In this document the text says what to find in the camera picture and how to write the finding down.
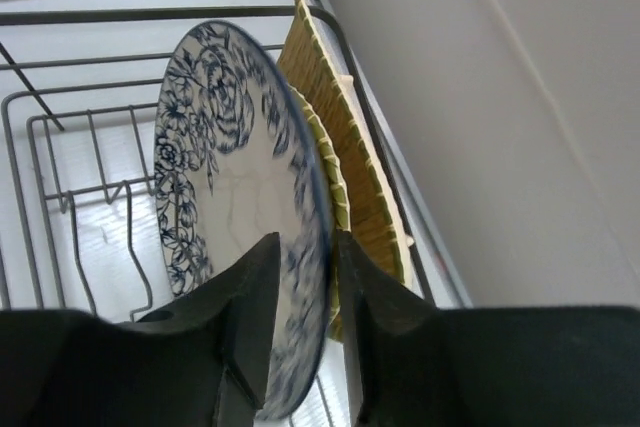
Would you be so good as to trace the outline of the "fan-shaped bamboo tray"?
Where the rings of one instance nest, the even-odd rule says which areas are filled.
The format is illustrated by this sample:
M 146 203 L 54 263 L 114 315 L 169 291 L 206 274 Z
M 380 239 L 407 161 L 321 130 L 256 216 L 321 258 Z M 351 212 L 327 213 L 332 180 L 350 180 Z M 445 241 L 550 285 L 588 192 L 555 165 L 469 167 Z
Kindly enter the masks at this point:
M 293 21 L 278 65 L 314 108 L 332 141 L 346 181 L 354 237 L 378 267 L 411 288 L 412 238 L 405 233 L 363 115 L 350 97 L 353 78 L 334 65 L 305 0 L 294 0 Z

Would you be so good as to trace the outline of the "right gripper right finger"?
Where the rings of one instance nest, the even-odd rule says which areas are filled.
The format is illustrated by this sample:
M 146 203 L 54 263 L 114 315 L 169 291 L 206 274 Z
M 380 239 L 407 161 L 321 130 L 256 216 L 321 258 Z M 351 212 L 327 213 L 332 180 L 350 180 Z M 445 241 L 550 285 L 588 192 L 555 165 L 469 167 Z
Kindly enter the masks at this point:
M 635 426 L 639 313 L 440 309 L 337 235 L 355 426 Z

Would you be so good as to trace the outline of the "blue floral white plate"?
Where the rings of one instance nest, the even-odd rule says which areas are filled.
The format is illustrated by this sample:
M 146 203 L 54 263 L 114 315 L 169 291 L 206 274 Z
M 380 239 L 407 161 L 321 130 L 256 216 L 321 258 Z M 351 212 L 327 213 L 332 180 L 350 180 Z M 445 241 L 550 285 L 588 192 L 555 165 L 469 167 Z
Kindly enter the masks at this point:
M 330 196 L 312 131 L 274 59 L 244 29 L 200 23 L 176 47 L 154 130 L 155 205 L 172 293 L 280 237 L 280 287 L 263 421 L 309 392 L 330 313 Z

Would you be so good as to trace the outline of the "round bamboo plate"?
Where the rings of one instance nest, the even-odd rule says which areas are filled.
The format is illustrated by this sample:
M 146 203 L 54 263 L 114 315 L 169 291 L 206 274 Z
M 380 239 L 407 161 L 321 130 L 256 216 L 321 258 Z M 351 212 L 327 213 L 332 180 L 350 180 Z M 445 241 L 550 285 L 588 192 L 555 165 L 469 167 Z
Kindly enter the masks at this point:
M 311 103 L 295 87 L 291 86 L 290 91 L 297 101 L 297 105 L 301 109 L 314 136 L 315 145 L 321 158 L 322 169 L 328 187 L 331 205 L 330 211 L 332 215 L 332 243 L 334 247 L 331 257 L 331 312 L 328 334 L 332 340 L 342 343 L 343 326 L 340 314 L 338 277 L 339 256 L 335 238 L 338 231 L 352 230 L 347 183 L 341 171 L 340 159 L 335 152 L 333 142 L 319 115 L 315 112 Z

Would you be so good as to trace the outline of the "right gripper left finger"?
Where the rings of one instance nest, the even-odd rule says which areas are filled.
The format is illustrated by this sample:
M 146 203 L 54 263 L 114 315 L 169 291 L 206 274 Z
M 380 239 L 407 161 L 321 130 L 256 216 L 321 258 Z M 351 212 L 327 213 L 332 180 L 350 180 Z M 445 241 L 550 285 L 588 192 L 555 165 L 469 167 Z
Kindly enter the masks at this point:
M 136 322 L 79 310 L 1 316 L 5 426 L 249 426 L 264 406 L 279 290 L 271 233 Z

